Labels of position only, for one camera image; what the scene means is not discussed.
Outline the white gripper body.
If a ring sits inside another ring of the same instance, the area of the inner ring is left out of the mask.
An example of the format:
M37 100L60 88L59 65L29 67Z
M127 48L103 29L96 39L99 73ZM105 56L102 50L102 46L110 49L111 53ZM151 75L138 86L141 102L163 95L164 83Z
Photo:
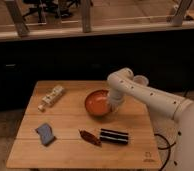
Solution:
M107 103L112 112L124 102L124 94L118 90L111 88L107 95Z

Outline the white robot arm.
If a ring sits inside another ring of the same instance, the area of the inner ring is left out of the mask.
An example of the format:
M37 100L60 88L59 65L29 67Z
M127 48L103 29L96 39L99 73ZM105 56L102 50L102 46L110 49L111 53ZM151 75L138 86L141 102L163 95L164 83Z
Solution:
M108 104L116 108L127 94L172 118L178 124L174 171L194 171L194 100L136 83L133 77L129 68L108 75Z

